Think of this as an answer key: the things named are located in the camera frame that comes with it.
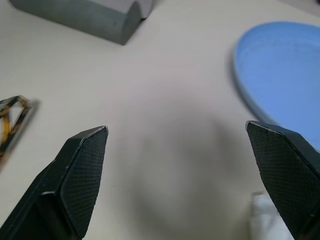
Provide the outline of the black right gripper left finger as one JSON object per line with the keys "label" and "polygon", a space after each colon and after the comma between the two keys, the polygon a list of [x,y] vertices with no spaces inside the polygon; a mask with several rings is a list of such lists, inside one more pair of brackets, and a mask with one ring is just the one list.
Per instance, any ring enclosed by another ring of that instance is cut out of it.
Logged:
{"label": "black right gripper left finger", "polygon": [[70,137],[0,228],[2,240],[81,240],[99,194],[109,130]]}

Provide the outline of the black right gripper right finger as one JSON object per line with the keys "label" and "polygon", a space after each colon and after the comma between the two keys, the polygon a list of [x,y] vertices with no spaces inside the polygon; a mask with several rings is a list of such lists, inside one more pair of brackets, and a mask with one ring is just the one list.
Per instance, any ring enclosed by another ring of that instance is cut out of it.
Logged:
{"label": "black right gripper right finger", "polygon": [[261,180],[295,240],[320,238],[320,154],[297,132],[250,120]]}

